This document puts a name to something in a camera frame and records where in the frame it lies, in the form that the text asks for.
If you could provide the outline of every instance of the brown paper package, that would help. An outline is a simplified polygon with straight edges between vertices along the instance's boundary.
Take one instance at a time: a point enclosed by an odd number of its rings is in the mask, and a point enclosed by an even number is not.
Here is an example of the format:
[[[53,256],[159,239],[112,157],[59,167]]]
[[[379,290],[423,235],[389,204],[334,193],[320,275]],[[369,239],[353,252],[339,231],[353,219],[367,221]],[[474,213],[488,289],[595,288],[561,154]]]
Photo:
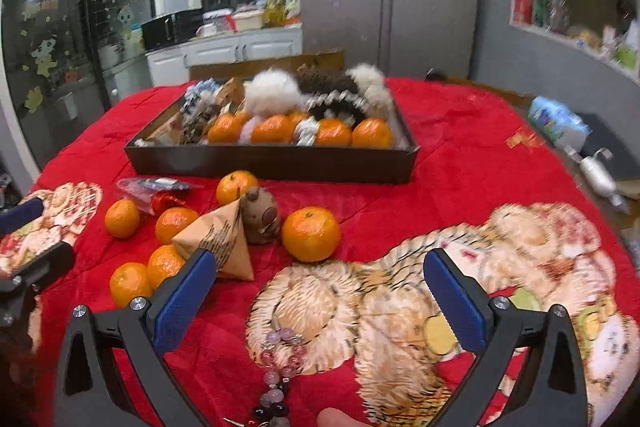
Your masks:
[[[218,276],[223,279],[254,280],[238,200],[200,216],[173,241],[185,259],[200,247],[213,253],[218,261]]]

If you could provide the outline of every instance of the glass door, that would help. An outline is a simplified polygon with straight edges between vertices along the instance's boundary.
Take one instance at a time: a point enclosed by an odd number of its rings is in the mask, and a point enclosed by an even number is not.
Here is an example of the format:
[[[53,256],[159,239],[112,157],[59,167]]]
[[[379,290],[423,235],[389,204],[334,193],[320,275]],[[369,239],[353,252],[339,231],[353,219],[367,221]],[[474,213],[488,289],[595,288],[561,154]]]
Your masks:
[[[141,24],[152,18],[151,0],[86,0],[91,40],[111,103],[152,87]]]
[[[2,0],[7,84],[40,168],[105,111],[85,28],[82,0]]]

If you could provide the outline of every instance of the orange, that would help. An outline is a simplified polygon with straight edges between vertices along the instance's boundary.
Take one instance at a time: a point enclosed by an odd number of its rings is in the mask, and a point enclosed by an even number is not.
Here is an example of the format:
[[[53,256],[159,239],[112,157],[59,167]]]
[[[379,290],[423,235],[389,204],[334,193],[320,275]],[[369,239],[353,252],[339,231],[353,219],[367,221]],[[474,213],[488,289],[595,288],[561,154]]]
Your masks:
[[[109,289],[118,308],[124,308],[134,297],[150,297],[153,293],[142,263],[125,263],[117,268],[109,280]]]
[[[390,149],[394,146],[394,134],[384,120],[368,118],[353,130],[354,147]]]
[[[348,147],[351,145],[351,129],[337,118],[322,118],[314,145],[333,145]]]
[[[131,200],[118,200],[104,216],[104,225],[113,237],[128,239],[140,225],[140,211]]]
[[[287,115],[287,117],[289,118],[289,120],[293,124],[293,130],[295,130],[300,122],[302,122],[303,120],[306,120],[307,118],[309,118],[309,113],[308,112],[302,112],[302,111],[294,111],[294,112],[290,112]]]
[[[220,180],[216,199],[220,205],[229,204],[239,199],[249,188],[257,186],[258,180],[251,172],[234,171]]]
[[[293,122],[284,114],[275,114],[255,126],[251,133],[253,143],[291,143]]]
[[[184,257],[175,250],[174,245],[158,248],[151,254],[146,265],[146,276],[151,288],[157,290],[163,280],[177,274],[185,263]]]
[[[221,114],[209,129],[207,139],[209,143],[235,143],[240,139],[243,125],[234,115]]]
[[[178,232],[198,219],[198,213],[190,208],[174,206],[165,210],[156,221],[156,237],[161,245],[170,245]]]
[[[302,263],[324,261],[340,243],[340,225],[326,208],[301,208],[285,220],[282,243]]]
[[[245,110],[237,111],[236,112],[236,120],[239,120],[242,123],[242,125],[244,125],[249,120],[251,120],[251,115],[249,113],[247,113],[247,111],[245,111]]]

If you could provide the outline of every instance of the microwave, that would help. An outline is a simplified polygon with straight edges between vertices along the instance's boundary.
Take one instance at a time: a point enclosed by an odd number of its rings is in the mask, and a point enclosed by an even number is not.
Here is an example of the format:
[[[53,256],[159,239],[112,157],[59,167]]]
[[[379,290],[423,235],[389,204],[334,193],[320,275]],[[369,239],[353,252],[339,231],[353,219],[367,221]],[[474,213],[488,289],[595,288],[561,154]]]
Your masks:
[[[156,17],[142,25],[142,36],[148,52],[181,44],[196,36],[202,26],[202,9],[185,10]]]

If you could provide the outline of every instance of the white cabinet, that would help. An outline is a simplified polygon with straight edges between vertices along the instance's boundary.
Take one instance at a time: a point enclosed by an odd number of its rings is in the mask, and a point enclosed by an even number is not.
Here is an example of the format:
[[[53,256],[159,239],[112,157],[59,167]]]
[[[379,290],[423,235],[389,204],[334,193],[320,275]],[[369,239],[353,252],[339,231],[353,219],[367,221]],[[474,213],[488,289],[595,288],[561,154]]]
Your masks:
[[[212,37],[203,42],[188,42],[183,47],[187,52],[187,65],[230,64],[241,60],[239,55],[241,37]]]
[[[146,55],[154,86],[189,81],[189,67],[302,54],[302,28],[271,28],[194,39]]]
[[[302,53],[302,29],[278,28],[241,36],[243,60],[290,57]]]
[[[186,52],[181,46],[149,53],[146,60],[154,86],[176,86],[189,82]]]

